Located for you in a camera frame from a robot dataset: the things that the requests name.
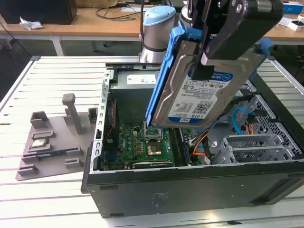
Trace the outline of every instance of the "metal screw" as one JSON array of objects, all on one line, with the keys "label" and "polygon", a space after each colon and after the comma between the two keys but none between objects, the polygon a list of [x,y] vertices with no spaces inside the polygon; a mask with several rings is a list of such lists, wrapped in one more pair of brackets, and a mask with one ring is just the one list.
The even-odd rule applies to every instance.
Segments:
[{"label": "metal screw", "polygon": [[239,13],[242,10],[242,4],[237,5],[237,13]]}]

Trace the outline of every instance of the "floor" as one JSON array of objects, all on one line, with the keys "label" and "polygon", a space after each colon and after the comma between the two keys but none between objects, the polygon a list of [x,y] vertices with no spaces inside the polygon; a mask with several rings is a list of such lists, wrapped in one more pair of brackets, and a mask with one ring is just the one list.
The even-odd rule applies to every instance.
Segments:
[{"label": "floor", "polygon": [[[51,41],[48,40],[19,40],[24,48],[33,56],[55,56],[56,52]],[[93,52],[90,41],[63,41],[63,48],[67,56],[136,56],[141,51],[139,42],[112,42],[104,47],[103,42],[97,42],[98,52]],[[297,74],[299,82],[304,81],[304,70],[299,68],[304,63],[297,63],[295,57],[299,55],[297,46],[278,46],[272,49],[274,56],[292,75]],[[5,96],[16,78],[22,72],[30,57],[14,42],[13,49],[0,50],[0,100]]]}]

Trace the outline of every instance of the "gray 3d-printed holder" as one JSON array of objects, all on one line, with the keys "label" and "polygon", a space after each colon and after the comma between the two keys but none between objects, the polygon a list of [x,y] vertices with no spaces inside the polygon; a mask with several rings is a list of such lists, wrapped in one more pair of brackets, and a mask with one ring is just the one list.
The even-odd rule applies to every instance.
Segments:
[{"label": "gray 3d-printed holder", "polygon": [[[66,116],[48,118],[44,112],[32,114],[32,127],[16,180],[83,171],[87,149],[94,138],[97,108],[77,113],[74,94],[63,95],[62,103],[67,106]],[[39,146],[32,148],[35,140]]]}]

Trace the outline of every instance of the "wooden desk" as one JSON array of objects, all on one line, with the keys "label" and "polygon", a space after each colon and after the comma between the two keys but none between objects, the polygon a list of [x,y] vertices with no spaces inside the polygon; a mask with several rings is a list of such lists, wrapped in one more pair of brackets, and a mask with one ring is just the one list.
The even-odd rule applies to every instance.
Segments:
[{"label": "wooden desk", "polygon": [[[108,12],[106,16],[119,17],[130,13],[132,12]],[[28,31],[19,24],[8,24],[7,29],[17,39],[51,40],[57,55],[63,56],[62,40],[139,41],[140,20],[136,15],[131,17],[134,20],[111,21],[96,16],[93,8],[79,8],[71,25],[45,24],[42,29]],[[297,15],[286,14],[285,17],[296,19]],[[270,38],[274,44],[304,45],[304,32],[295,32],[282,25],[275,26],[264,37]],[[3,28],[0,28],[0,39],[8,38],[10,36]]]},{"label": "wooden desk", "polygon": [[[108,12],[107,17],[119,17],[128,15],[134,12]],[[71,36],[121,36],[137,38],[139,34],[140,19],[136,15],[130,16],[134,20],[130,21],[112,21],[96,16],[93,9],[83,8],[78,9],[77,16],[71,25],[58,25],[55,30],[55,35],[71,35]]]}]

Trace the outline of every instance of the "barcode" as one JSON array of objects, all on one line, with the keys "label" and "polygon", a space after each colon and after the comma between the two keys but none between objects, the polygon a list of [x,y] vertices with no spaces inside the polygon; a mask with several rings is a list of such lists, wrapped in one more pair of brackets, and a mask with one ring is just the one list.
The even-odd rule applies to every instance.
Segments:
[{"label": "barcode", "polygon": [[206,112],[209,110],[213,102],[211,101],[201,101],[197,106],[195,107],[193,114],[206,114]]}]

